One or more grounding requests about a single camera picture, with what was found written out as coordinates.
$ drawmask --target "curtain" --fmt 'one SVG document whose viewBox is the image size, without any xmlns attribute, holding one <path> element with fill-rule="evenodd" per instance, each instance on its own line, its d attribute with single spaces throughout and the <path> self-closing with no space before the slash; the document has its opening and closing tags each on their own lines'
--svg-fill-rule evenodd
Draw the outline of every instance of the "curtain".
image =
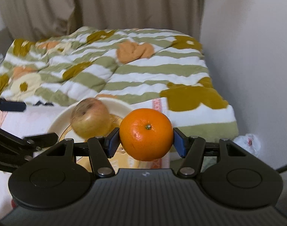
<svg viewBox="0 0 287 226">
<path fill-rule="evenodd" d="M 204 0 L 0 0 L 13 38 L 66 35 L 97 29 L 172 29 L 199 38 Z"/>
</svg>

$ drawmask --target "white logo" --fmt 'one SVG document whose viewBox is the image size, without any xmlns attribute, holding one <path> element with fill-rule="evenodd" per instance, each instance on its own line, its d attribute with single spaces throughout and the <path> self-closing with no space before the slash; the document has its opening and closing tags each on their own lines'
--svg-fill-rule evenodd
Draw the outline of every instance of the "white logo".
<svg viewBox="0 0 287 226">
<path fill-rule="evenodd" d="M 149 173 L 149 172 L 143 172 L 142 175 L 145 176 L 145 177 L 147 177 L 147 176 L 150 175 L 150 173 Z"/>
</svg>

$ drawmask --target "orange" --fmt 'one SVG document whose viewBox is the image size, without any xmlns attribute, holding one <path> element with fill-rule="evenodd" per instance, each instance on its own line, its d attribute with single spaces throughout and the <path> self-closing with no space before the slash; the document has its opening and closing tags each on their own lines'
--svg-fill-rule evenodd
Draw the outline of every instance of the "orange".
<svg viewBox="0 0 287 226">
<path fill-rule="evenodd" d="M 130 112 L 120 124 L 119 136 L 125 151 L 139 161 L 162 158 L 174 140 L 170 120 L 153 109 Z"/>
</svg>

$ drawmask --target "blanket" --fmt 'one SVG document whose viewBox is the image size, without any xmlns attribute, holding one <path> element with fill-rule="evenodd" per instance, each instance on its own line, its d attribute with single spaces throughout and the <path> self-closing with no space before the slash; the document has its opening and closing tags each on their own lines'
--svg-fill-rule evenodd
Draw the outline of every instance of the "blanket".
<svg viewBox="0 0 287 226">
<path fill-rule="evenodd" d="M 202 45 L 178 31 L 82 27 L 38 42 L 16 39 L 0 67 L 0 97 L 8 100 L 69 106 L 98 95 L 129 104 L 164 97 L 168 118 L 185 135 L 209 142 L 238 135 Z"/>
</svg>

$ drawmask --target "ribbed gray panel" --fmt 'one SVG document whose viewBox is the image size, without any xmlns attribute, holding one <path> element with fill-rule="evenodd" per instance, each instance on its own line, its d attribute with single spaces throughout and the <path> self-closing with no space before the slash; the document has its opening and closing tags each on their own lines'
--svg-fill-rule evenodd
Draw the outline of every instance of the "ribbed gray panel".
<svg viewBox="0 0 287 226">
<path fill-rule="evenodd" d="M 120 169 L 99 179 L 88 194 L 53 211 L 15 209 L 8 226 L 285 226 L 274 208 L 237 211 L 208 199 L 194 180 L 179 179 L 170 169 Z"/>
</svg>

